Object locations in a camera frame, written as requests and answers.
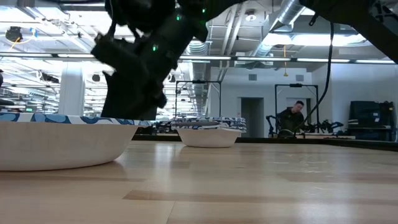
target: wooden table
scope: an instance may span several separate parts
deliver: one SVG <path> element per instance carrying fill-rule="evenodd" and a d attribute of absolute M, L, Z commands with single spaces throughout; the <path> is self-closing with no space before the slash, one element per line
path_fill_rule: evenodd
<path fill-rule="evenodd" d="M 1 224 L 398 223 L 398 153 L 132 142 L 115 162 L 0 172 Z"/>

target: stacked paper plate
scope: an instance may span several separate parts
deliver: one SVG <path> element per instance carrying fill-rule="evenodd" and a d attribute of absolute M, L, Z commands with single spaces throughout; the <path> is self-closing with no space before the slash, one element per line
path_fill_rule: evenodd
<path fill-rule="evenodd" d="M 0 113 L 0 170 L 49 170 L 110 162 L 147 121 Z"/>
<path fill-rule="evenodd" d="M 174 118 L 176 129 L 187 146 L 231 147 L 241 133 L 246 132 L 244 118 Z"/>

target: blue patterned bowl rim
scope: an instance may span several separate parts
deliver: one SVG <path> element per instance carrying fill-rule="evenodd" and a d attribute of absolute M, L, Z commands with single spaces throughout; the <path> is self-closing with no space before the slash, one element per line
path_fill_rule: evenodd
<path fill-rule="evenodd" d="M 60 114 L 40 113 L 5 113 L 0 112 L 0 121 L 38 122 L 57 124 L 122 124 L 136 126 L 150 126 L 150 121 L 133 121 L 129 119 L 99 118 L 91 116 L 70 116 Z"/>

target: doorway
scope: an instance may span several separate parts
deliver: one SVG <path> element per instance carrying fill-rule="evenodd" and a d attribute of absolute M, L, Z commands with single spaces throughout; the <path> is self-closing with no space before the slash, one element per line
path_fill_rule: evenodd
<path fill-rule="evenodd" d="M 242 118 L 246 119 L 248 131 L 242 134 L 244 138 L 264 137 L 264 99 L 242 98 Z"/>

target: black robotic arm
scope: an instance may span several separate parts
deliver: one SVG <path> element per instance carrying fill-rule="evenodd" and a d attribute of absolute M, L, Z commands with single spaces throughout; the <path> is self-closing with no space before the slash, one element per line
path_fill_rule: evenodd
<path fill-rule="evenodd" d="M 196 37 L 205 41 L 205 23 L 230 6 L 246 0 L 106 0 L 113 18 L 108 34 L 99 35 L 92 54 L 114 67 L 106 74 L 108 95 L 102 116 L 149 119 L 165 106 L 162 82 L 177 68 L 181 54 Z M 398 63 L 397 15 L 376 0 L 300 0 L 330 22 L 353 26 L 378 49 Z M 127 25 L 134 43 L 113 38 L 116 24 Z M 136 29 L 146 34 L 138 36 Z"/>

